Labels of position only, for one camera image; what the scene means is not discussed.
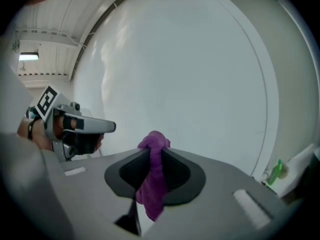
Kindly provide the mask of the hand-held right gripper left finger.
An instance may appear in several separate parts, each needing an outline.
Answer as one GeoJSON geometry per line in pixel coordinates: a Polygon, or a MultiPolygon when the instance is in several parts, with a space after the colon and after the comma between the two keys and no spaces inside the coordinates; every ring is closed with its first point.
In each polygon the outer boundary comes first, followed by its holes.
{"type": "Polygon", "coordinates": [[[111,157],[116,161],[105,170],[106,184],[117,196],[134,200],[150,172],[150,149],[135,148],[111,157]]]}

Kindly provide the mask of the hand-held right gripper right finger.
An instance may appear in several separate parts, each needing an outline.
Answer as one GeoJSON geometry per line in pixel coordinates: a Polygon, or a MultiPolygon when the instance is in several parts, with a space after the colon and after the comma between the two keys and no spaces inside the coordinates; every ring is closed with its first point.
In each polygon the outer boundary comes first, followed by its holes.
{"type": "Polygon", "coordinates": [[[188,204],[201,193],[206,183],[206,174],[199,160],[200,156],[191,152],[162,149],[162,173],[167,189],[163,198],[165,206],[188,204]]]}

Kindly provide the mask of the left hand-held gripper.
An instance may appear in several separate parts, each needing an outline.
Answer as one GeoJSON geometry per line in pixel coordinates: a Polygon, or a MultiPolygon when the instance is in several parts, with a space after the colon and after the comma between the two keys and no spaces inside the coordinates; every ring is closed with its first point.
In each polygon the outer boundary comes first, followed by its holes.
{"type": "Polygon", "coordinates": [[[44,132],[50,140],[50,149],[60,162],[98,158],[102,156],[100,148],[90,146],[92,135],[76,133],[75,129],[65,129],[62,134],[55,134],[55,119],[70,114],[71,119],[83,117],[83,132],[86,134],[113,133],[116,123],[109,120],[92,118],[88,109],[81,110],[80,104],[71,102],[52,84],[49,84],[36,102],[35,109],[43,120],[44,132]]]}

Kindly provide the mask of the purple cloth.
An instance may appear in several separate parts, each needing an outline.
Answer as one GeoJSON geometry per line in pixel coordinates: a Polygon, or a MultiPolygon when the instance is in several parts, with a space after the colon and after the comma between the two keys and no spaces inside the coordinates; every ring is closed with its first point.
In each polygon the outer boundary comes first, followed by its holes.
{"type": "Polygon", "coordinates": [[[164,209],[163,199],[167,185],[163,174],[162,148],[169,148],[171,142],[159,131],[151,131],[139,143],[139,148],[149,148],[149,171],[136,192],[137,203],[144,206],[145,213],[153,222],[164,209]]]}

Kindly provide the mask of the person's left forearm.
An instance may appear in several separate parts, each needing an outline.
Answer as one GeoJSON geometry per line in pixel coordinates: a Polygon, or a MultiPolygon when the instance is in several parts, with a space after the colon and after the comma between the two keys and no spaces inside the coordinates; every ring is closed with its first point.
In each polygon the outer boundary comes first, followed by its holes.
{"type": "MultiPolygon", "coordinates": [[[[28,139],[28,125],[32,119],[27,119],[23,118],[19,124],[18,130],[17,130],[17,135],[28,139]]],[[[45,127],[44,127],[44,122],[42,120],[42,132],[38,133],[36,136],[33,137],[33,140],[31,140],[33,143],[35,143],[41,150],[48,150],[52,151],[52,143],[51,141],[47,138],[45,134],[45,127]]]]}

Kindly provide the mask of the person's left hand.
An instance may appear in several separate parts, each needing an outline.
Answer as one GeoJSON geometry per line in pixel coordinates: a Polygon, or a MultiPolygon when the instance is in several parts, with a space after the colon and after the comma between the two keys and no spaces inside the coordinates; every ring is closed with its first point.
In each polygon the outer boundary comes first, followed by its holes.
{"type": "Polygon", "coordinates": [[[53,133],[58,139],[63,135],[64,129],[74,130],[77,126],[77,120],[68,116],[57,116],[54,118],[53,133]]]}

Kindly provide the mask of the black left wristband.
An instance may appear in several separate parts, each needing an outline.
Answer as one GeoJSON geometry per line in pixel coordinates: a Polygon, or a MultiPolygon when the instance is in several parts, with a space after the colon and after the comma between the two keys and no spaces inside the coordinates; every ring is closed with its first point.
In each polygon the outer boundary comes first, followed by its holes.
{"type": "Polygon", "coordinates": [[[36,136],[38,133],[42,132],[42,118],[37,115],[35,116],[27,127],[27,138],[32,141],[34,136],[36,136]]]}

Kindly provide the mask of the person's white shirt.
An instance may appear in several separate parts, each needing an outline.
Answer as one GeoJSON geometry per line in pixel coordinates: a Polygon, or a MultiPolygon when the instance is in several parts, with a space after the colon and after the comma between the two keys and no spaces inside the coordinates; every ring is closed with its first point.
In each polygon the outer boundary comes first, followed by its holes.
{"type": "Polygon", "coordinates": [[[10,35],[0,36],[0,133],[16,133],[33,96],[17,76],[20,49],[10,35]]]}

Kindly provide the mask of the green bottle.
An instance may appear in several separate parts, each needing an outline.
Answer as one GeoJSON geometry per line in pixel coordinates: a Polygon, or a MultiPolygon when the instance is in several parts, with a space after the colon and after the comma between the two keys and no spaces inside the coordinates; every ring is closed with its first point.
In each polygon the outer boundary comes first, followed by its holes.
{"type": "Polygon", "coordinates": [[[276,179],[279,178],[282,171],[283,171],[283,162],[281,159],[279,159],[277,164],[271,170],[271,173],[269,174],[266,180],[267,184],[271,186],[276,181],[276,179]]]}

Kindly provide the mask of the ceiling light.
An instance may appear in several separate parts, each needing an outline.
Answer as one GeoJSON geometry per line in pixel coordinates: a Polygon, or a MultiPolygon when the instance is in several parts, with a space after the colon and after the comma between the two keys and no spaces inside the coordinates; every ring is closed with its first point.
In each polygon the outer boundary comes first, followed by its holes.
{"type": "Polygon", "coordinates": [[[21,52],[19,55],[19,61],[36,61],[38,59],[38,52],[21,52]]]}

